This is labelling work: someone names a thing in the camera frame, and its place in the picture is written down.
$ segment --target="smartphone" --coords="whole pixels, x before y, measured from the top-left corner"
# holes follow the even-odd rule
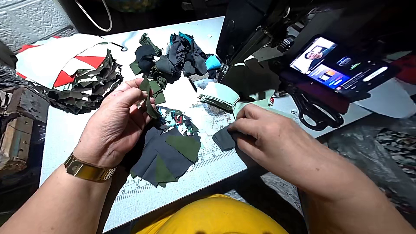
[[[399,69],[381,59],[343,47],[333,40],[313,37],[290,63],[301,76],[353,98],[394,77]]]

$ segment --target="white table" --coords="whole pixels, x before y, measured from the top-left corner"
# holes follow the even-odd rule
[[[105,38],[110,42],[128,47],[128,51],[126,52],[120,51],[120,48],[117,46],[113,46],[111,49],[117,63],[123,65],[121,72],[123,77],[125,80],[131,80],[136,78],[136,76],[129,68],[129,64],[135,60],[134,52],[140,46],[139,39],[143,33],[148,33],[152,42],[162,49],[166,47],[171,34],[177,34],[181,31],[193,35],[195,42],[205,53],[214,54],[223,20],[224,17],[218,17],[135,32],[119,33],[105,36]],[[104,232],[247,168],[235,151],[221,152],[218,150],[218,147],[212,145],[212,142],[210,143],[212,141],[210,139],[212,134],[233,121],[232,115],[214,117],[208,115],[201,106],[192,107],[198,99],[196,99],[195,92],[186,77],[181,77],[172,85],[168,84],[164,94],[167,103],[161,104],[161,106],[185,111],[185,114],[191,117],[195,125],[198,126],[200,132],[203,132],[203,149],[200,150],[200,155],[198,156],[200,160],[178,182],[168,183],[166,188],[154,188],[146,181],[139,181],[137,178],[132,179],[129,177],[113,204]],[[276,99],[273,107],[287,113],[290,113],[292,110],[297,110],[290,96]],[[73,115],[49,107],[40,178],[41,184],[72,152],[87,121],[93,113]],[[363,118],[370,113],[370,111],[358,105],[351,104],[348,113],[344,115],[344,125]],[[297,114],[293,114],[293,119],[299,122]],[[300,125],[314,137],[334,130],[328,127],[324,131],[316,132],[306,128],[302,124]]]

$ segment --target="wall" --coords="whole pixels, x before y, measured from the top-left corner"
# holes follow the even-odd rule
[[[70,25],[53,0],[0,0],[0,41],[15,51]]]

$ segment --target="watch strap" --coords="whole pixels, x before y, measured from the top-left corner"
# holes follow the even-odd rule
[[[74,156],[74,153],[71,153],[71,155],[65,161],[64,166],[68,174],[71,174],[81,179],[87,179],[92,181],[107,180],[116,171],[116,168],[107,169],[90,165],[86,162],[77,159]]]

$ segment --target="scissors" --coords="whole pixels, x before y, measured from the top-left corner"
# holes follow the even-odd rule
[[[322,103],[321,101],[306,94],[304,91],[294,86],[292,82],[286,81],[285,83],[287,85],[286,92],[292,96],[299,110],[299,120],[306,127],[315,131],[322,131],[328,126],[337,128],[344,124],[344,118],[342,118],[340,113],[334,111],[332,108]],[[311,125],[308,123],[304,116],[311,118],[316,125]]]

